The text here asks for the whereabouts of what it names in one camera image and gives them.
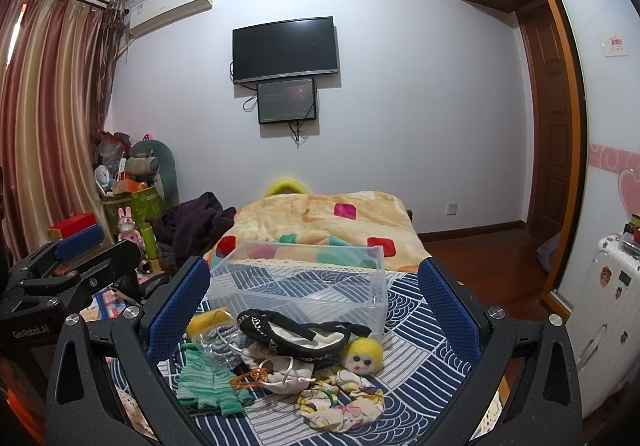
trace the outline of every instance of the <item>pink bunny figurine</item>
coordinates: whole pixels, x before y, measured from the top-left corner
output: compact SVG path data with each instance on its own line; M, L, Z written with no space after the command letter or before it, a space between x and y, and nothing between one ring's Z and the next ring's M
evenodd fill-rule
M145 241L136 229L136 223L131 216L131 208L127 206L126 211L118 208L118 216L120 217L120 220L118 220L118 229L120 230L118 241L130 240L140 248L141 252L146 252Z

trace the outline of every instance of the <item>door frame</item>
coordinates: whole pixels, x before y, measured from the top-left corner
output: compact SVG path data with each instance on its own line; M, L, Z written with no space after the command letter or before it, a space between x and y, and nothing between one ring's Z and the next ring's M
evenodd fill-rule
M531 100L533 103L533 173L531 175L529 210L527 212L527 220L525 222L525 230L527 233L531 231L531 227L533 225L534 201L536 199L536 193L538 191L538 165L540 159L540 112L538 105L538 85L536 83L536 70L533 66L533 58L531 57L531 45L529 42L529 36L527 36L527 32L522 22L522 16L529 11L532 11L537 7L543 6L545 4L547 4L546 0L534 0L530 4L527 4L526 6L521 7L516 11L518 26L520 27L520 34L522 35L522 42L524 44L524 52L527 56L529 82L531 84Z
M578 51L571 26L569 24L564 6L561 0L546 0L551 14L558 30L558 38L564 55L566 64L566 76L569 81L569 103L571 108L572 119L572 145L571 145L571 174L569 180L569 191L564 211L564 222L560 232L560 241L558 249L551 263L551 270L546 278L545 286L542 289L542 300L553 310L559 314L565 321L571 314L571 309L558 296L556 288L562 280L564 269L569 259L569 254L574 244L575 232L578 225L578 217L582 206L582 195L584 192L584 180L586 175L587 163L587 122L586 122L586 104L584 100L584 84L580 71L580 60L578 59ZM530 54L527 53L527 60L531 65ZM535 86L532 85L532 93L534 102L537 101ZM534 104L534 166L537 166L539 149L536 145L536 134L539 130L538 120L536 118L537 104ZM529 205L529 216L527 223L530 221L532 204Z

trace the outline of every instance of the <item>green thermos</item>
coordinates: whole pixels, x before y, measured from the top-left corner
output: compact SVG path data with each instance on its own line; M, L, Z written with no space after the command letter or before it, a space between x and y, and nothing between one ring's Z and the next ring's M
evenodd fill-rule
M142 235L142 240L145 241L146 257L149 260L155 260L158 257L158 246L156 246L156 237L151 224L148 222L140 224L140 234Z

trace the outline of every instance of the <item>green knitted clothing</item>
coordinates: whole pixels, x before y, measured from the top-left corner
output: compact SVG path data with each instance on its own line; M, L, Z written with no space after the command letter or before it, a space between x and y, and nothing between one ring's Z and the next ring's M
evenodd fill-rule
M243 406L254 402L245 389L234 390L229 381L235 376L225 368L213 366L193 343L180 345L186 364L178 378L180 404L197 412L222 412L222 415L244 412Z

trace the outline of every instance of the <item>curtain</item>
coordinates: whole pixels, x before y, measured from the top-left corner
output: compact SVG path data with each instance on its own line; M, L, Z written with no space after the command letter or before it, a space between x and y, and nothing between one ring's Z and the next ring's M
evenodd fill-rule
M18 258L73 214L93 212L107 228L90 157L103 13L77 0L28 0L0 96L5 237Z
M95 109L92 112L92 121L95 120L95 128L98 130L104 128L104 120L109 112L113 77L116 71L116 57L124 30L124 3L114 0L104 11L95 54L94 92L92 94L95 97Z
M14 33L15 24L20 17L20 11L25 0L0 0L0 98L2 98L2 84L4 83L4 73L6 70L7 57L9 54L9 44ZM4 127L0 110L0 127ZM6 266L4 256L4 235L2 225L4 220L4 200L2 194L2 168L0 168L0 262Z

